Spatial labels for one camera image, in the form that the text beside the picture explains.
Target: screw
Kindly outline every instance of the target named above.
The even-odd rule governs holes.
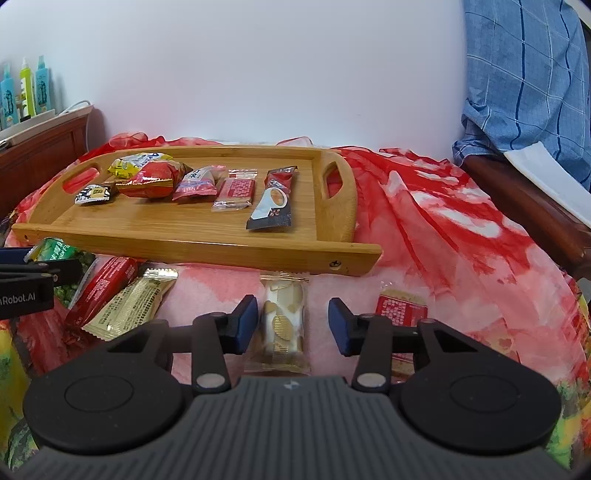
[[[226,383],[226,379],[220,374],[199,375],[196,381],[201,388],[218,388]]]
[[[369,372],[358,376],[357,383],[365,388],[379,388],[385,385],[386,377],[375,372]]]

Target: candy wrapper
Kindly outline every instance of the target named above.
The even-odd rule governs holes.
[[[308,280],[287,273],[261,275],[265,286],[259,330],[245,371],[310,373],[304,353],[305,289]]]
[[[109,172],[120,179],[134,177],[149,161],[152,160],[172,160],[173,158],[166,153],[138,153],[117,158],[109,167]]]
[[[80,328],[94,318],[137,274],[138,264],[133,258],[110,258],[68,312],[65,319],[67,331],[64,342],[71,345],[83,340],[83,336],[79,335]]]
[[[147,268],[82,329],[109,341],[150,321],[177,277],[178,272],[171,268]]]
[[[96,257],[94,254],[66,245],[62,240],[58,238],[46,238],[43,239],[36,246],[31,248],[29,253],[25,257],[25,262],[42,262],[45,260],[68,260],[75,258],[80,261],[82,265],[82,271],[85,274],[84,278],[79,283],[73,283],[71,285],[62,285],[61,287],[55,287],[53,293],[60,300],[64,307],[70,307],[73,303],[74,298],[77,296],[78,289],[81,285],[84,285],[84,280],[88,274],[91,265],[94,263]]]
[[[265,178],[265,191],[251,217],[246,222],[247,230],[291,225],[291,183],[297,167],[269,170]]]
[[[118,184],[119,191],[134,198],[165,198],[174,192],[188,170],[174,160],[151,160],[130,181]]]
[[[228,177],[219,186],[219,194],[213,202],[212,211],[240,210],[252,206],[255,193],[256,169],[231,169]]]
[[[225,168],[223,165],[208,165],[187,173],[174,191],[173,200],[216,195],[216,182]]]
[[[112,191],[111,187],[104,186],[104,185],[87,185],[84,187],[76,198],[74,199],[74,203],[76,205],[88,205],[92,203],[104,203],[108,202],[113,198],[117,190]]]
[[[389,284],[382,286],[378,297],[375,313],[392,320],[392,325],[416,326],[419,320],[427,318],[425,301],[410,293],[396,290]],[[392,375],[406,379],[414,373],[413,355],[411,353],[392,354]]]

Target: gold wrapper snack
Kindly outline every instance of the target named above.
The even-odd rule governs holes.
[[[265,303],[245,371],[309,374],[304,352],[306,278],[287,273],[261,275]]]
[[[151,320],[177,277],[178,272],[171,268],[147,268],[84,325],[83,330],[109,341]]]

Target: blue gripper pad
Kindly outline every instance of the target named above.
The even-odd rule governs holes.
[[[333,298],[329,301],[329,326],[330,331],[335,338],[336,345],[339,347],[341,355],[350,356],[351,344],[347,319],[353,314],[345,306],[341,299]]]
[[[232,314],[239,315],[236,342],[238,344],[238,352],[244,353],[246,352],[252,334],[258,325],[258,305],[256,304],[256,297],[254,295],[247,295],[244,297]]]

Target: bottle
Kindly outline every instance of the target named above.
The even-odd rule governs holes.
[[[37,115],[51,110],[49,98],[49,69],[45,67],[45,57],[39,55],[39,65],[35,72],[35,112]]]
[[[14,93],[14,80],[10,76],[10,64],[4,65],[4,80],[0,83],[2,109],[4,110],[5,128],[18,123],[17,96]]]
[[[35,116],[35,97],[33,95],[33,79],[31,69],[25,57],[22,58],[21,68],[21,122]]]

